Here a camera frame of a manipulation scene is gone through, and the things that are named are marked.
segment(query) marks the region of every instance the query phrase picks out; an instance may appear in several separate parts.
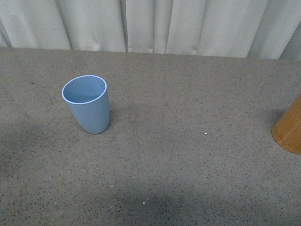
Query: blue plastic cup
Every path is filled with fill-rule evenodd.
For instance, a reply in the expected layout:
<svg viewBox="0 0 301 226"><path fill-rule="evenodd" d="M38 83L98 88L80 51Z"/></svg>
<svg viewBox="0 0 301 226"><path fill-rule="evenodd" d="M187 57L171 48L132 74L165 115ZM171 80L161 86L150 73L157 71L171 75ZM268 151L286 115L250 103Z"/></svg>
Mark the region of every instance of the blue plastic cup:
<svg viewBox="0 0 301 226"><path fill-rule="evenodd" d="M63 99L85 131L98 134L110 121L107 83L95 75L83 75L70 80L62 89Z"/></svg>

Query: cup rim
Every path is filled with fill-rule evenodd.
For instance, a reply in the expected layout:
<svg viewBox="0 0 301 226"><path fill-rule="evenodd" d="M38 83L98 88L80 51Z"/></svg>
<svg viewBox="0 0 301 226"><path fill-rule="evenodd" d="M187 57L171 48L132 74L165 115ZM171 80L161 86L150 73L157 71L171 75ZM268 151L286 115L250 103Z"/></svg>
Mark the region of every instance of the cup rim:
<svg viewBox="0 0 301 226"><path fill-rule="evenodd" d="M65 87L66 87L70 82L72 82L72 81L74 81L74 80L76 80L76 79L82 78L82 77L96 77L96 78L98 78L98 79L101 79L101 80L104 82L104 90L103 90L103 92L102 92L97 98L95 98L95 99L93 99L93 100L90 100L90 101L87 101L87 102L83 102L83 103L76 103L76 102L72 102L72 101L66 99L65 96L64 96L64 90L65 90ZM82 75L82 76L76 77L76 78L74 78L74 79L71 79L69 82L67 82L67 83L64 85L63 89L62 89L62 97L63 97L63 99L64 99L67 103L70 103L70 104L73 104L73 105L85 105L85 104L89 104L89 103L91 103L91 102L94 102L94 101L100 99L100 98L104 95L104 93L105 93L106 91L107 91L107 83L105 82L105 80L104 80L103 78L101 78L101 77L99 77L99 76L96 76L96 75L88 74L88 75Z"/></svg>

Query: wooden cylinder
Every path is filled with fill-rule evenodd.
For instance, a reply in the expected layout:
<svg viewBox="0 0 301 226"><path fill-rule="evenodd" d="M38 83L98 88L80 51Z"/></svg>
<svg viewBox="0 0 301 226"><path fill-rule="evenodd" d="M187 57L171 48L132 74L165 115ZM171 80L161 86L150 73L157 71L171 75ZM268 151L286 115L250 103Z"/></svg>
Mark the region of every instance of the wooden cylinder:
<svg viewBox="0 0 301 226"><path fill-rule="evenodd" d="M301 154L301 95L275 124L272 135L284 149Z"/></svg>

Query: white curtain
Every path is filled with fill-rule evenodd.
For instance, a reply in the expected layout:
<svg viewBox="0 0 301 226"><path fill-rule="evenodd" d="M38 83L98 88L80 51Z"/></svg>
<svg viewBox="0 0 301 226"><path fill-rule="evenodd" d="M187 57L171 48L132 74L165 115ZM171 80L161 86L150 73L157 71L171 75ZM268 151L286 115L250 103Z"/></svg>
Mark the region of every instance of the white curtain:
<svg viewBox="0 0 301 226"><path fill-rule="evenodd" d="M0 0L0 47L301 60L301 0Z"/></svg>

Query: speckled countertop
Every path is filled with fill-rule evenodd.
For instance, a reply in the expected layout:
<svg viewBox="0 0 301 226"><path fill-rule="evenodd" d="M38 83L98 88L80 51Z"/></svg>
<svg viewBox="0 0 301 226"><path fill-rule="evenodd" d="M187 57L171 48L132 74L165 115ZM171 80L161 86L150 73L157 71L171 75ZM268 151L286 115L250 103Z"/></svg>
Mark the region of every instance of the speckled countertop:
<svg viewBox="0 0 301 226"><path fill-rule="evenodd" d="M108 129L61 97L106 79ZM0 225L301 225L301 155L271 129L301 62L0 48Z"/></svg>

